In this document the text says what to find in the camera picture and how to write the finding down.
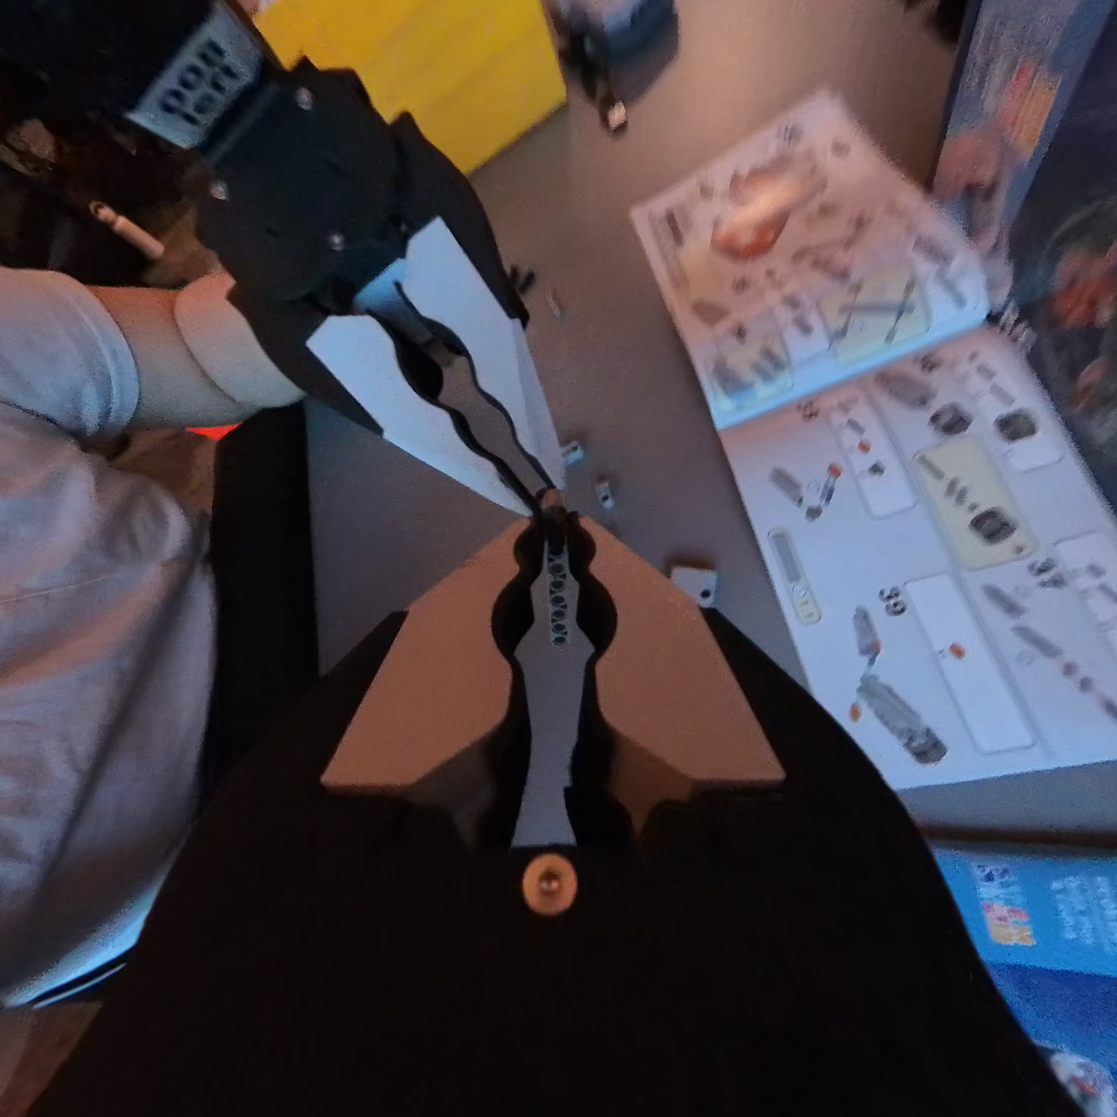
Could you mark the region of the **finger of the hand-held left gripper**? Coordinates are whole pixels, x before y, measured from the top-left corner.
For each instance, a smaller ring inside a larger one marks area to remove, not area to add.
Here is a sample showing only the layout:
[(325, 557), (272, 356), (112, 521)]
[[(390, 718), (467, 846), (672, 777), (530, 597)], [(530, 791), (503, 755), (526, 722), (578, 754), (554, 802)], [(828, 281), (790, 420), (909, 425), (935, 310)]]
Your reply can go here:
[(470, 254), (447, 218), (434, 218), (357, 295), (370, 312), (421, 344), (439, 338), (466, 352), (479, 394), (511, 423), (522, 460), (548, 488), (567, 487), (564, 453), (527, 328), (499, 299), (508, 279), (486, 221)]
[(328, 316), (308, 347), (375, 421), (386, 441), (495, 505), (531, 515), (528, 496), (518, 493), (492, 460), (467, 445), (453, 414), (413, 388), (397, 343), (379, 320), (370, 315)]

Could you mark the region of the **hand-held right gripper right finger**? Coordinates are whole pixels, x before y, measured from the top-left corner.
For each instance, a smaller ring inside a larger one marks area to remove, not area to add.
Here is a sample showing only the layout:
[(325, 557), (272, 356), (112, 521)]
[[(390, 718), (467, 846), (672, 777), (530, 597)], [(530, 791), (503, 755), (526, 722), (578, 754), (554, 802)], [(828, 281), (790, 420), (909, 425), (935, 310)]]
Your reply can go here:
[(579, 847), (627, 847), (663, 803), (769, 791), (786, 773), (677, 584), (594, 520), (564, 524), (591, 644), (564, 800)]

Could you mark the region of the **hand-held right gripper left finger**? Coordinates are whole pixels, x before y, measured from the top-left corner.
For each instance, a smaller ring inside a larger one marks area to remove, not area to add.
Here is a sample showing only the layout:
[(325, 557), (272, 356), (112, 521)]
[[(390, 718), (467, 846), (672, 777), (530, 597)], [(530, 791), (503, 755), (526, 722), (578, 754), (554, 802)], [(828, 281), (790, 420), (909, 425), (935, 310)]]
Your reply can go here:
[(446, 812), (463, 839), (498, 798), (486, 747), (512, 702), (494, 612), (520, 573), (518, 520), (414, 600), (321, 777), (329, 792), (379, 794)]

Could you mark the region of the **grey toy beam with holes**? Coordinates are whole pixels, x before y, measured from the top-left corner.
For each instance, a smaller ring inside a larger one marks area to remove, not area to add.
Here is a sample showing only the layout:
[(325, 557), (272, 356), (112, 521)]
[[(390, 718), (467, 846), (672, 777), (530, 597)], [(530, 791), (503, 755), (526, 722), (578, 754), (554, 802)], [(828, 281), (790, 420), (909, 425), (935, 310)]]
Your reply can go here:
[(555, 488), (540, 497), (543, 527), (543, 590), (548, 608), (551, 646), (566, 650), (571, 646), (572, 586), (570, 565), (568, 511), (564, 496)]

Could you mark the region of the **grey desk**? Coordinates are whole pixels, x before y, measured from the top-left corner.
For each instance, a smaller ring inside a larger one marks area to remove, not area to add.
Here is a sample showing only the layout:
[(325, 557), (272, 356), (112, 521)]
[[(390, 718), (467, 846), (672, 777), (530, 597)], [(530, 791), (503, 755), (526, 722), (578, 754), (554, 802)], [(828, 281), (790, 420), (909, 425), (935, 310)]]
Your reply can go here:
[[(955, 57), (902, 3), (679, 3), (679, 20), (677, 54), (621, 136), (574, 92), (474, 182), (510, 262), (538, 273), (530, 340), (560, 435), (586, 448), (570, 476), (576, 508), (599, 511), (595, 481), (608, 479), (617, 511), (607, 525), (656, 568), (711, 564), (721, 612), (805, 682), (631, 210), (821, 88), (923, 179)], [(306, 424), (318, 658), (329, 667), (510, 517), (318, 406)]]

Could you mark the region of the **yellow storage bin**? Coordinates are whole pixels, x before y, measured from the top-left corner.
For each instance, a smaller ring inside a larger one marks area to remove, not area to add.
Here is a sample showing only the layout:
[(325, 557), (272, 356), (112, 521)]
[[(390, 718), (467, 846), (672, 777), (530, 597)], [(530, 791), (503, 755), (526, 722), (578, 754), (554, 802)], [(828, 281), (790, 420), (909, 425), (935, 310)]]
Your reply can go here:
[(387, 120), (410, 113), (474, 173), (562, 109), (567, 81), (538, 1), (248, 3), (286, 65), (352, 69)]

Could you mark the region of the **white instruction booklet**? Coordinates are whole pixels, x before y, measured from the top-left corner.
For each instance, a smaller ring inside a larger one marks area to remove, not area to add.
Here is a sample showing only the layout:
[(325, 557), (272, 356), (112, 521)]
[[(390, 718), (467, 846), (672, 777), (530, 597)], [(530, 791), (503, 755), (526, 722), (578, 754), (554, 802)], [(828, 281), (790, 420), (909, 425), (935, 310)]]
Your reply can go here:
[(898, 790), (1115, 761), (1115, 517), (962, 226), (820, 90), (632, 210), (810, 690)]

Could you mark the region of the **grey toy control hub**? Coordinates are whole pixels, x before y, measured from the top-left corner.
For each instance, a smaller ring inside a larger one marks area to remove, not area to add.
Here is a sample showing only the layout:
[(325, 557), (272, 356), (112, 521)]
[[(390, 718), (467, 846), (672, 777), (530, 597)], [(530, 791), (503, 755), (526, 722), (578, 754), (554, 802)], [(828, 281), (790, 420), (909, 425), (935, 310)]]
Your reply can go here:
[(560, 62), (587, 94), (635, 101), (673, 62), (676, 1), (546, 1)]

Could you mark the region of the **blue leaflet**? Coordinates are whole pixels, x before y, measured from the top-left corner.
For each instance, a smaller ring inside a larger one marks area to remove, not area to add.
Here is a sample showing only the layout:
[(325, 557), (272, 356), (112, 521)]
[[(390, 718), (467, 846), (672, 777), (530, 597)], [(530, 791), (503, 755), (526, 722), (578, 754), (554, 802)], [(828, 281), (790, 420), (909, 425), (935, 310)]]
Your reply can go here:
[(1112, 851), (934, 844), (974, 945), (1084, 1114), (1116, 1114)]

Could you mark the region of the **blue robot kit box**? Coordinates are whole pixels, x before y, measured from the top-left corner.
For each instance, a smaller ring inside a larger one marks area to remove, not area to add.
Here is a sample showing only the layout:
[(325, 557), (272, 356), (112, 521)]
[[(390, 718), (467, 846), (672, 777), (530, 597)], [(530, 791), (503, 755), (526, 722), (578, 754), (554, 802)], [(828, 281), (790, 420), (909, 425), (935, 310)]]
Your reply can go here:
[(933, 193), (1113, 507), (1116, 3), (941, 3), (935, 21), (958, 50)]

